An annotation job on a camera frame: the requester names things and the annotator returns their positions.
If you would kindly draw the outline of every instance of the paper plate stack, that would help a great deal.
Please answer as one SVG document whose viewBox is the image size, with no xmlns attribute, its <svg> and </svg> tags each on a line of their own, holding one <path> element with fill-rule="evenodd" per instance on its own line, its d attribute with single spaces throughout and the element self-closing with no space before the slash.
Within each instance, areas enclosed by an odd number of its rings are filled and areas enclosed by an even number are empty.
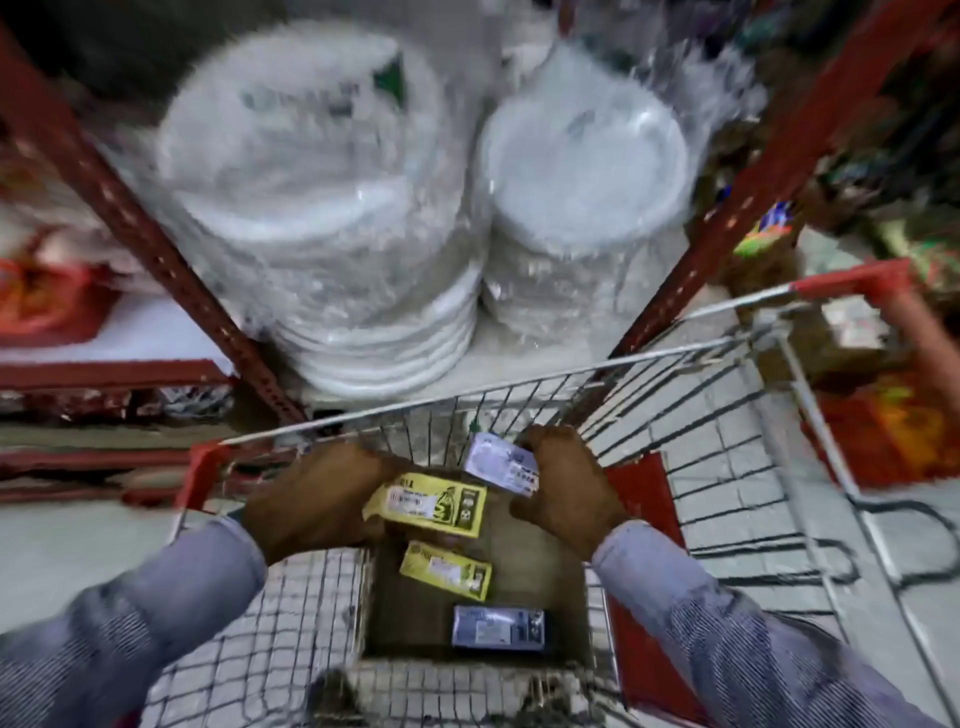
<svg viewBox="0 0 960 728">
<path fill-rule="evenodd" d="M 246 36 L 201 63 L 156 166 L 305 379 L 379 399 L 469 343 L 485 251 L 463 230 L 468 134 L 416 45 L 344 22 Z"/>
<path fill-rule="evenodd" d="M 544 339 L 613 312 L 629 261 L 691 183 L 671 110 L 568 44 L 488 120 L 478 174 L 494 221 L 484 303 Z"/>
</svg>

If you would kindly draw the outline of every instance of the wrist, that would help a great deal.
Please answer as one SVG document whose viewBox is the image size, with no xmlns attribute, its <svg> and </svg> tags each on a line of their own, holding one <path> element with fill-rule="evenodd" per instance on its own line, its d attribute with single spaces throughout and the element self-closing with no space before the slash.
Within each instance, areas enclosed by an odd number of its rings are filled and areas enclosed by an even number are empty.
<svg viewBox="0 0 960 728">
<path fill-rule="evenodd" d="M 268 567 L 290 555 L 287 545 L 289 540 L 282 527 L 282 514 L 276 512 L 269 499 L 261 498 L 248 502 L 230 516 L 239 522 L 253 539 Z"/>
<path fill-rule="evenodd" d="M 593 554 L 607 540 L 616 528 L 631 519 L 624 509 L 612 509 L 596 520 L 593 527 L 585 534 L 585 538 L 578 548 L 579 556 L 583 561 L 592 561 Z"/>
</svg>

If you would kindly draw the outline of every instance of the white shelf board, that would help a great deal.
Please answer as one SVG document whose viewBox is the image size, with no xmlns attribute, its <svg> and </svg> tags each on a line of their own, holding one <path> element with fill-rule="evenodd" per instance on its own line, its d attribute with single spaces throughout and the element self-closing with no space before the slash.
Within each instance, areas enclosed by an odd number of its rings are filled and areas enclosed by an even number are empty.
<svg viewBox="0 0 960 728">
<path fill-rule="evenodd" d="M 180 305 L 166 296 L 128 293 L 96 338 L 41 349 L 0 349 L 0 364 L 209 360 L 232 376 L 232 362 Z"/>
</svg>

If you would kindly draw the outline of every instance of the cardboard box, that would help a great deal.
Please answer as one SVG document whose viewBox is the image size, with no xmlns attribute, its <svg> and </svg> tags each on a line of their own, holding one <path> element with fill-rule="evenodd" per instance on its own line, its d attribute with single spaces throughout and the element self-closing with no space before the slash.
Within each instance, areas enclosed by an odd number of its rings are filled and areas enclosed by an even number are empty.
<svg viewBox="0 0 960 728">
<path fill-rule="evenodd" d="M 547 613 L 542 653 L 495 652 L 451 644 L 453 608 L 476 602 L 402 576 L 406 542 L 380 546 L 365 573 L 361 602 L 361 659 L 426 659 L 516 667 L 591 664 L 586 579 L 572 552 L 539 528 L 510 516 L 510 494 L 490 490 L 476 539 L 438 535 L 433 543 L 493 564 L 484 606 Z"/>
</svg>

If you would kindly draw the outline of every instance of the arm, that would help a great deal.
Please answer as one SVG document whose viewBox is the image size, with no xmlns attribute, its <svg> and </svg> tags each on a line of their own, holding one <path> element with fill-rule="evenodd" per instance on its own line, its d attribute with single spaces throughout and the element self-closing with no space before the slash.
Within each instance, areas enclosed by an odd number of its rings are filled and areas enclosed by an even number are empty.
<svg viewBox="0 0 960 728">
<path fill-rule="evenodd" d="M 643 521 L 618 526 L 593 567 L 722 726 L 939 725 L 851 648 L 722 587 Z"/>
<path fill-rule="evenodd" d="M 631 521 L 576 430 L 534 425 L 526 439 L 540 489 L 515 499 L 514 515 L 593 563 L 719 725 L 937 725 L 852 649 L 811 623 L 766 614 L 658 530 Z"/>
<path fill-rule="evenodd" d="M 240 617 L 267 567 L 379 535 L 364 503 L 409 465 L 338 444 L 301 459 L 235 518 L 186 533 L 62 614 L 0 635 L 0 726 L 110 726 L 163 669 Z"/>
<path fill-rule="evenodd" d="M 167 665 L 243 614 L 266 570 L 239 523 L 222 519 L 0 636 L 0 725 L 108 726 L 139 710 Z"/>
</svg>

